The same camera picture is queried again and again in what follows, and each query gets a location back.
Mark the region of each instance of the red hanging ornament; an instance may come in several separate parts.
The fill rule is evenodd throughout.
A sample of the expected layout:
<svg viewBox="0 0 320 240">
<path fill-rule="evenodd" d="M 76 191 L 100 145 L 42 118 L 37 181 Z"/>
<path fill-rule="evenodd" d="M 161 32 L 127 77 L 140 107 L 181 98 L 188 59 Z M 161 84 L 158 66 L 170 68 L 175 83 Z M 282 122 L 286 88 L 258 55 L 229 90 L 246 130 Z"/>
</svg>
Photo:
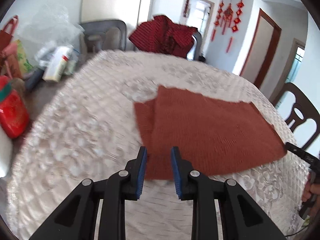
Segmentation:
<svg viewBox="0 0 320 240">
<path fill-rule="evenodd" d="M 227 47 L 227 53 L 228 53 L 228 52 L 229 52 L 229 50 L 230 50 L 230 47 L 231 47 L 232 41 L 233 41 L 233 37 L 231 37 L 231 38 L 230 38 L 230 41 L 229 41 L 229 44 L 228 44 L 228 47 Z"/>
<path fill-rule="evenodd" d="M 237 10 L 236 14 L 240 16 L 242 14 L 242 10 L 241 9 Z"/>
<path fill-rule="evenodd" d="M 237 7 L 242 8 L 243 6 L 244 6 L 244 3 L 242 2 L 242 0 L 240 0 L 240 2 L 237 3 Z"/>
<path fill-rule="evenodd" d="M 223 16 L 224 27 L 223 27 L 222 35 L 224 35 L 224 33 L 226 31 L 227 23 L 229 23 L 229 27 L 231 26 L 231 21 L 232 21 L 232 17 L 233 17 L 233 10 L 232 10 L 231 6 L 232 6 L 232 4 L 229 3 L 228 8 L 223 12 L 223 14 L 224 14 L 224 16 Z"/>
<path fill-rule="evenodd" d="M 185 17 L 185 18 L 188 18 L 189 3 L 190 3 L 190 0 L 187 0 L 184 11 L 183 11 L 183 17 Z"/>
<path fill-rule="evenodd" d="M 240 2 L 237 3 L 237 7 L 239 8 L 237 11 L 236 11 L 236 14 L 237 14 L 237 17 L 233 20 L 233 22 L 235 23 L 235 25 L 232 26 L 231 30 L 233 33 L 239 31 L 238 29 L 238 24 L 241 22 L 239 16 L 243 13 L 241 8 L 244 6 L 244 3 L 243 3 L 243 0 L 241 0 Z M 227 47 L 227 53 L 229 52 L 230 50 L 230 47 L 231 47 L 231 44 L 232 44 L 232 41 L 233 41 L 233 37 L 230 38 L 230 41 L 229 41 L 229 44 L 228 44 L 228 47 Z"/>
<path fill-rule="evenodd" d="M 224 3 L 223 3 L 223 0 L 221 1 L 221 3 L 219 4 L 219 10 L 218 10 L 218 14 L 217 14 L 217 17 L 216 17 L 216 21 L 214 22 L 214 29 L 213 29 L 213 31 L 212 31 L 212 36 L 211 36 L 211 41 L 213 41 L 214 40 L 214 37 L 215 37 L 215 35 L 216 35 L 216 29 L 217 29 L 217 27 L 220 25 L 220 22 L 219 22 L 219 20 L 221 19 L 221 13 L 223 12 L 223 10 L 222 10 L 222 7 L 224 6 Z"/>
</svg>

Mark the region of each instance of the white quilted bedspread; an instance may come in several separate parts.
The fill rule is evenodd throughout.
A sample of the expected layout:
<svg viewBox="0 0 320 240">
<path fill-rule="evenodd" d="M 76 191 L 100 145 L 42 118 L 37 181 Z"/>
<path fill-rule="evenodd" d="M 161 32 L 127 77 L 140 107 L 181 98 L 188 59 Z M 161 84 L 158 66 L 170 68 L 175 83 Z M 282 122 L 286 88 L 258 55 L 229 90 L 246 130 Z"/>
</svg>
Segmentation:
<svg viewBox="0 0 320 240">
<path fill-rule="evenodd" d="M 156 96 L 159 84 L 226 101 L 253 102 L 281 139 L 293 134 L 247 80 L 201 62 L 143 52 L 105 51 L 58 91 L 13 163 L 7 218 L 28 239 L 85 178 L 106 179 L 134 159 L 141 145 L 133 101 Z M 284 234 L 301 225 L 297 213 L 307 167 L 288 153 L 279 161 L 213 179 L 235 179 Z M 192 202 L 181 202 L 172 181 L 145 181 L 141 199 L 126 202 L 127 239 L 190 239 Z"/>
</svg>

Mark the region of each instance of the cable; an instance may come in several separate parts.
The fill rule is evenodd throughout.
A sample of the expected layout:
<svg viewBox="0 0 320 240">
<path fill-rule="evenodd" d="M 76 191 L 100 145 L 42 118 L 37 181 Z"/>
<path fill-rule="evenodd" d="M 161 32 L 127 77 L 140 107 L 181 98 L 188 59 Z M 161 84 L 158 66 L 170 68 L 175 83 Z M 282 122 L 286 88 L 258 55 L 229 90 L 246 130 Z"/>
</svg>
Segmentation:
<svg viewBox="0 0 320 240">
<path fill-rule="evenodd" d="M 308 228 L 310 226 L 310 224 L 308 224 L 307 226 L 305 226 L 303 229 L 300 229 L 298 232 L 291 234 L 291 235 L 286 235 L 285 237 L 289 237 L 289 236 L 295 236 L 296 234 L 302 232 L 303 230 L 305 230 L 306 228 Z"/>
</svg>

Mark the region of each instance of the red bag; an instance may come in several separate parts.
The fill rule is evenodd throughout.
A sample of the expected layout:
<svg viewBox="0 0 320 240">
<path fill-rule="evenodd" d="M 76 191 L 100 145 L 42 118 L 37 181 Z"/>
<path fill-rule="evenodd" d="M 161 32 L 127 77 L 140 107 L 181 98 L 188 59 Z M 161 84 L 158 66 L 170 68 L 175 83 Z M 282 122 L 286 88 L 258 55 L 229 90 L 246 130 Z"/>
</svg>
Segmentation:
<svg viewBox="0 0 320 240">
<path fill-rule="evenodd" d="M 21 135 L 29 123 L 26 107 L 6 76 L 0 76 L 0 123 L 11 139 Z"/>
<path fill-rule="evenodd" d="M 18 16 L 14 16 L 5 26 L 2 30 L 0 30 L 0 52 L 7 47 L 13 37 L 13 33 L 16 30 L 18 26 Z"/>
</svg>

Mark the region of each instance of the chair backrest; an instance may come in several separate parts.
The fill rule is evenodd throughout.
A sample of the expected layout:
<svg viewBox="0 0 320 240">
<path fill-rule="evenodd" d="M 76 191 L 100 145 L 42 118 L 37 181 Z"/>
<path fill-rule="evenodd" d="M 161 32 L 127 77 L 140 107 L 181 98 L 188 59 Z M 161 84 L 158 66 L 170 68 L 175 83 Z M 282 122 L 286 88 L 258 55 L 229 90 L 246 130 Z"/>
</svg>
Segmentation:
<svg viewBox="0 0 320 240">
<path fill-rule="evenodd" d="M 106 32 L 111 28 L 118 28 L 120 30 L 120 43 L 119 49 L 125 50 L 127 43 L 127 25 L 121 20 L 103 20 L 96 22 L 86 22 L 80 24 L 84 28 L 84 41 L 88 46 L 88 49 L 91 49 L 92 44 L 97 44 L 97 49 L 101 50 L 105 43 Z"/>
<path fill-rule="evenodd" d="M 196 39 L 196 42 L 197 42 L 196 49 L 195 49 L 195 54 L 193 56 L 193 60 L 199 60 L 200 48 L 201 48 L 201 44 L 202 44 L 201 33 L 199 31 L 196 31 L 192 36 Z"/>
<path fill-rule="evenodd" d="M 314 105 L 310 102 L 310 100 L 306 97 L 306 95 L 293 83 L 284 84 L 282 90 L 278 94 L 278 96 L 273 101 L 273 105 L 279 102 L 281 97 L 285 92 L 291 92 L 294 94 L 296 98 L 296 102 L 293 104 L 291 109 L 291 114 L 287 120 L 285 120 L 286 124 L 289 125 L 293 120 L 294 124 L 290 127 L 290 130 L 294 132 L 294 130 L 301 124 L 305 123 L 307 119 L 313 119 L 316 122 L 317 128 L 316 132 L 311 136 L 311 138 L 307 141 L 307 143 L 302 147 L 303 150 L 306 150 L 311 143 L 317 138 L 320 134 L 320 114 L 318 110 L 314 107 Z M 302 115 L 303 119 L 301 119 L 294 109 L 298 109 Z"/>
</svg>

